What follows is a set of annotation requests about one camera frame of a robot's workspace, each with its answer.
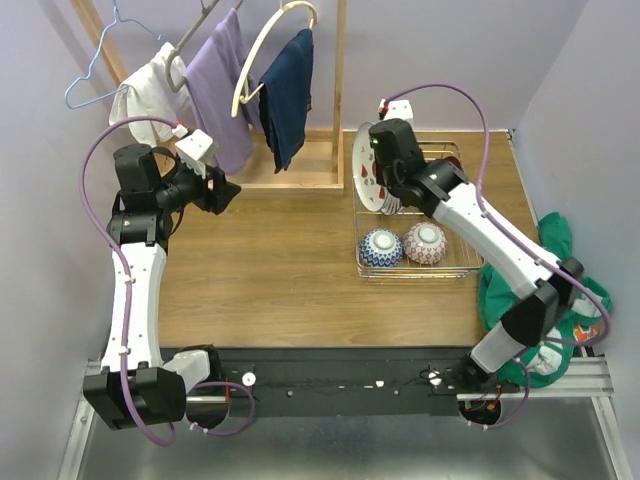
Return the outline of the blue white patterned bowl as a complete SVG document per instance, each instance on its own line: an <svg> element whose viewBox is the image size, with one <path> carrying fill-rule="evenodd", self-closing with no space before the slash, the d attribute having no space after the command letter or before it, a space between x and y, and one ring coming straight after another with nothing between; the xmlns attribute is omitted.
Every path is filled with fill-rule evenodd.
<svg viewBox="0 0 640 480"><path fill-rule="evenodd" d="M400 237L395 232L376 228L360 241L358 255L365 266L391 268L400 264L404 251Z"/></svg>

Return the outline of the red white patterned bowl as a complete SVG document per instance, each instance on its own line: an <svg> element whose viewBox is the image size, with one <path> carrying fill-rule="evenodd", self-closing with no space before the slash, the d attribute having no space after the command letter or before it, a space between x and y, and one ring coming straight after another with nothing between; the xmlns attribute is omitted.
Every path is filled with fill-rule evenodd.
<svg viewBox="0 0 640 480"><path fill-rule="evenodd" d="M420 265L434 265L446 255L447 239L443 230L430 222L414 224L403 239L405 255Z"/></svg>

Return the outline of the red floral plate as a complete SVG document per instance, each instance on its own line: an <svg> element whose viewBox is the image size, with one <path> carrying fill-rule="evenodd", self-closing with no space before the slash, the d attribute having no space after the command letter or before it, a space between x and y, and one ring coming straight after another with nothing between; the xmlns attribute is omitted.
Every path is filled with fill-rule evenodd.
<svg viewBox="0 0 640 480"><path fill-rule="evenodd" d="M460 163L460 161L459 161L459 159L457 157L448 156L448 157L445 157L445 160L447 160L448 162L453 164L456 168L462 169L461 163Z"/></svg>

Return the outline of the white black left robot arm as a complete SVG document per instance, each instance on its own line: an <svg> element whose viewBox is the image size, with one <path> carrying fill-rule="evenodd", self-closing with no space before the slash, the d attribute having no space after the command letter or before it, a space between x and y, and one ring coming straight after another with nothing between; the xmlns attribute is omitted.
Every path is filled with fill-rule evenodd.
<svg viewBox="0 0 640 480"><path fill-rule="evenodd" d="M211 345L161 357L159 294L176 224L172 216L193 204L219 215L240 194L222 170L190 169L170 150L131 144L113 154L120 189L103 232L112 249L115 289L110 337L99 373L83 381L83 394L112 430L177 422L187 395L214 393L224 377Z"/></svg>

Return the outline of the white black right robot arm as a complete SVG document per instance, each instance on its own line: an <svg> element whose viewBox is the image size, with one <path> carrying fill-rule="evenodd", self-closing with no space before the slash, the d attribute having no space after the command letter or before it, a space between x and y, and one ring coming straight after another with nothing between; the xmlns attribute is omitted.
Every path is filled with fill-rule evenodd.
<svg viewBox="0 0 640 480"><path fill-rule="evenodd" d="M584 272L537 245L484 198L455 164L427 161L409 122L383 120L368 129L377 182L405 207L415 207L463 237L517 296L516 303L451 371L445 383L480 392L497 371L537 346L573 305Z"/></svg>

